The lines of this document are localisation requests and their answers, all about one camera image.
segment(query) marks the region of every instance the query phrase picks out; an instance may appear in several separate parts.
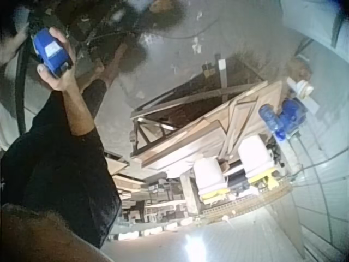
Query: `white bucket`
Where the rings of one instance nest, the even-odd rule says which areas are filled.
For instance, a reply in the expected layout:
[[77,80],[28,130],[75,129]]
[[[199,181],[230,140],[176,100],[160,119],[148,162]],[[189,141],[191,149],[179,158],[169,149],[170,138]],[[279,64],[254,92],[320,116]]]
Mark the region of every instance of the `white bucket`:
[[199,195],[227,188],[227,182],[215,157],[195,161],[194,173]]

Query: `man's arm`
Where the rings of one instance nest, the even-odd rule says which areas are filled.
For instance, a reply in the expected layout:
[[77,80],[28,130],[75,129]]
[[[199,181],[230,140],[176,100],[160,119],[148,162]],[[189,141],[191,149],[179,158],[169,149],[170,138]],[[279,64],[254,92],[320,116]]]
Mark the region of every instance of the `man's arm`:
[[80,136],[91,132],[95,125],[79,88],[75,87],[63,91],[65,112],[72,135]]
[[[66,37],[54,27],[50,28],[50,34],[62,43],[75,64],[76,57]],[[75,66],[67,70],[59,79],[55,79],[43,64],[38,65],[38,73],[54,90],[62,92],[72,135],[82,136],[92,131],[95,125],[77,86]]]

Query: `blue remote control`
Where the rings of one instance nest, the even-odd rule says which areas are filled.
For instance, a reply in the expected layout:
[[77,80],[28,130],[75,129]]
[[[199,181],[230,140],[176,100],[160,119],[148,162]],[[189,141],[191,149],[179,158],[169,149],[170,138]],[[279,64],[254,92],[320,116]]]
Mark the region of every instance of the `blue remote control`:
[[40,30],[34,36],[33,45],[35,52],[54,77],[60,78],[73,65],[62,44],[50,34],[47,28]]

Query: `white container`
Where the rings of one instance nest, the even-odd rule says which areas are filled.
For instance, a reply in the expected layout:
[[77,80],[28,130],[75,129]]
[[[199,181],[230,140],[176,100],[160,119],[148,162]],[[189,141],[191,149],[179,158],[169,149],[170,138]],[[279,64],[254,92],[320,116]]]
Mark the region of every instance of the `white container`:
[[227,182],[215,157],[195,161],[194,173],[199,195],[227,188]]
[[259,135],[245,138],[238,153],[244,165],[246,178],[254,177],[274,167],[274,160]]

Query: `white tiled wall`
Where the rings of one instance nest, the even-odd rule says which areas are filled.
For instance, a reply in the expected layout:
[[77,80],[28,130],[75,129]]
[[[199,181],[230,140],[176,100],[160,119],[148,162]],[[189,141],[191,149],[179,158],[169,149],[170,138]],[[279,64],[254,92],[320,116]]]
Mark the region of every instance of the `white tiled wall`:
[[320,246],[327,246],[322,255],[337,259],[349,246],[349,64],[318,43],[304,55],[310,59],[312,97],[320,110],[307,114],[300,138],[291,140],[303,165],[292,194],[307,241],[321,252]]

